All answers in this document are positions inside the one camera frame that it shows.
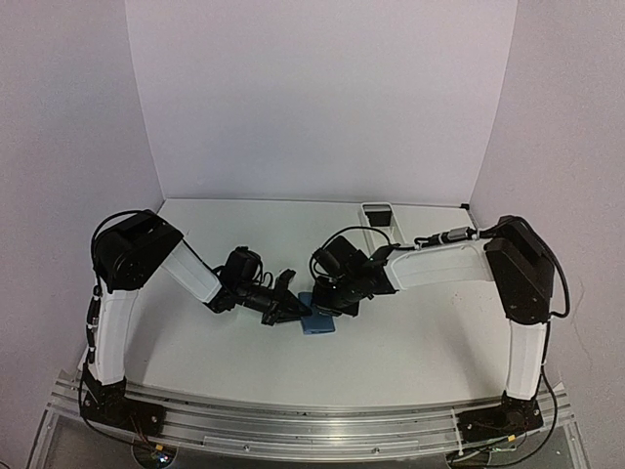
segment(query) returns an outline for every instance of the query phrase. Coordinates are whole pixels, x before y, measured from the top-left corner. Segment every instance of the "white table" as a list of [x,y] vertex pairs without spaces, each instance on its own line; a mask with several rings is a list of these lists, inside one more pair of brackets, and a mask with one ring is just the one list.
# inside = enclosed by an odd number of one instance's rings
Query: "white table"
[[[297,272],[311,290],[311,253],[348,225],[358,204],[167,200],[160,215],[211,266],[238,245],[266,270]],[[455,208],[395,206],[408,238],[471,225]],[[365,249],[361,233],[347,238]],[[493,283],[430,285],[364,300],[336,332],[305,336],[298,322],[261,325],[260,313],[215,315],[164,271],[141,291],[131,318],[129,380],[201,397],[305,406],[436,405],[499,396],[510,332]]]

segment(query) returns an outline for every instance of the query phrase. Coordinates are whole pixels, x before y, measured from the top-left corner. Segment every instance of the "robotic arm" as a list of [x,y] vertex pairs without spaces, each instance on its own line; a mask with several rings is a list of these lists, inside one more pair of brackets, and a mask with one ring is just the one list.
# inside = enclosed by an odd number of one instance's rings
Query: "robotic arm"
[[[504,217],[483,232],[462,228],[417,238],[412,246],[389,243],[370,257],[336,236],[312,256],[312,303],[334,316],[356,316],[359,301],[375,295],[445,281],[494,281],[511,328],[506,390],[501,405],[461,413],[459,427],[467,442],[518,436],[543,425],[536,393],[549,332],[554,260],[520,217]],[[327,275],[316,275],[313,262]]]
[[311,314],[288,290],[295,272],[284,271],[273,288],[263,286],[261,258],[246,247],[237,247],[224,266],[212,270],[180,231],[149,210],[97,234],[92,258],[98,285],[87,315],[82,375],[87,396],[80,413],[86,420],[143,435],[158,435],[164,409],[124,396],[124,351],[138,290],[159,267],[214,313],[242,305],[263,313],[262,323],[268,325]]

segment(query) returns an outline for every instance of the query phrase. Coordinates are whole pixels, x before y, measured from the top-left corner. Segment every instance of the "blue object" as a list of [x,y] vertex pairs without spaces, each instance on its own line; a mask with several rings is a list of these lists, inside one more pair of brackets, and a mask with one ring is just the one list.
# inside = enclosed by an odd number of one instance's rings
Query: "blue object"
[[334,318],[323,315],[319,312],[319,309],[316,306],[311,305],[311,300],[313,298],[312,293],[309,291],[303,291],[297,295],[297,297],[302,303],[310,307],[312,310],[312,316],[300,319],[302,322],[302,329],[304,329],[304,335],[329,334],[330,332],[334,332],[336,330],[334,328]]

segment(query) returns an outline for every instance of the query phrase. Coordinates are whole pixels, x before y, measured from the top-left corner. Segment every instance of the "white backdrop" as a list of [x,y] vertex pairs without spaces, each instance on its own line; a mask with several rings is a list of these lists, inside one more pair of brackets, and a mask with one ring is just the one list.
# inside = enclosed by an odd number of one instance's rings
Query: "white backdrop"
[[469,200],[516,0],[127,0],[167,197]]

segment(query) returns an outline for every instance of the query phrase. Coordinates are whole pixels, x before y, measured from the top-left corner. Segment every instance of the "silver metal frame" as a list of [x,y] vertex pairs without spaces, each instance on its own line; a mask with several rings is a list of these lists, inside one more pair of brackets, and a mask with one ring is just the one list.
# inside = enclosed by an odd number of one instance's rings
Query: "silver metal frame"
[[[556,395],[558,426],[572,436],[569,446],[575,469],[586,469],[587,459],[562,385],[557,387]],[[200,398],[130,383],[127,396],[165,406],[165,424],[161,436],[154,439],[165,445],[257,459],[326,462],[394,460],[458,450],[461,442],[455,415],[498,403],[483,400],[438,406],[294,407]],[[62,374],[47,404],[29,468],[42,467],[57,415],[80,419],[77,399],[78,378]],[[545,420],[538,432],[544,432],[553,421],[553,403],[544,389],[539,392],[538,402]],[[102,428],[129,440],[133,437],[118,429]]]

